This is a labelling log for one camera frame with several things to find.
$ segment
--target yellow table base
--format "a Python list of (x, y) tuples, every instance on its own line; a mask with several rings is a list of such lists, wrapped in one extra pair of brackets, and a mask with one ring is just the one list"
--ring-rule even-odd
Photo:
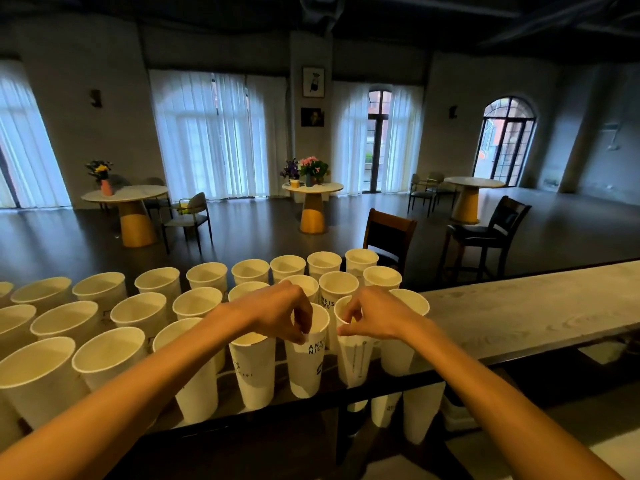
[(477, 187), (462, 187), (451, 218), (460, 224), (478, 224), (480, 222), (478, 220)]
[(305, 194), (305, 205), (302, 208), (300, 232), (305, 234), (322, 234), (325, 230), (322, 194)]
[(118, 202), (122, 244), (126, 248), (141, 248), (157, 241), (156, 230), (141, 200)]

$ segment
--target dark ceiling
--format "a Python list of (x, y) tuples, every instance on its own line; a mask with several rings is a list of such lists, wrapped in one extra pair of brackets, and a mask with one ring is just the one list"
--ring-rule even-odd
[(0, 0), (5, 19), (73, 10), (176, 30), (307, 30), (560, 63), (640, 61), (640, 0)]

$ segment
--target flower vase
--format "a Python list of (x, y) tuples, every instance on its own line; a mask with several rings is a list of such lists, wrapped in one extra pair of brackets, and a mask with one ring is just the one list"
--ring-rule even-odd
[(106, 179), (100, 181), (100, 190), (102, 190), (102, 195), (106, 197), (111, 197), (113, 195), (113, 189), (111, 188), (111, 184)]

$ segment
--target white round tabletop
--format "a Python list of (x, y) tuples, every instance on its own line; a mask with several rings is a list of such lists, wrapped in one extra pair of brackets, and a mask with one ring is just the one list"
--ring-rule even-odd
[(331, 182), (328, 184), (313, 185), (312, 187), (300, 186), (297, 188), (292, 188), (291, 185), (284, 184), (282, 188), (284, 190), (288, 190), (289, 192), (300, 192), (303, 194), (323, 194), (326, 192), (340, 192), (344, 188), (344, 185)]
[(128, 185), (116, 190), (110, 197), (104, 195), (101, 190), (94, 190), (84, 194), (82, 199), (89, 202), (131, 202), (158, 197), (167, 192), (169, 189), (163, 185)]
[(504, 182), (501, 182), (500, 180), (492, 180), (491, 178), (446, 177), (444, 181), (449, 184), (475, 187), (477, 189), (497, 189), (498, 187), (504, 186)]

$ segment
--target potted plant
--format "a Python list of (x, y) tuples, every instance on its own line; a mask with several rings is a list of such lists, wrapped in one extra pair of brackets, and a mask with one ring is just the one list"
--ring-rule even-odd
[(110, 197), (113, 195), (113, 189), (109, 183), (109, 170), (111, 170), (113, 163), (103, 160), (92, 160), (91, 163), (84, 165), (90, 172), (89, 175), (95, 178), (95, 181), (100, 185), (103, 195)]
[(287, 160), (287, 166), (280, 172), (281, 177), (289, 177), (289, 185), (292, 188), (297, 189), (300, 186), (300, 170), (298, 169), (298, 161)]
[(307, 186), (322, 185), (324, 176), (329, 175), (329, 165), (316, 157), (300, 160), (300, 175), (307, 176)]

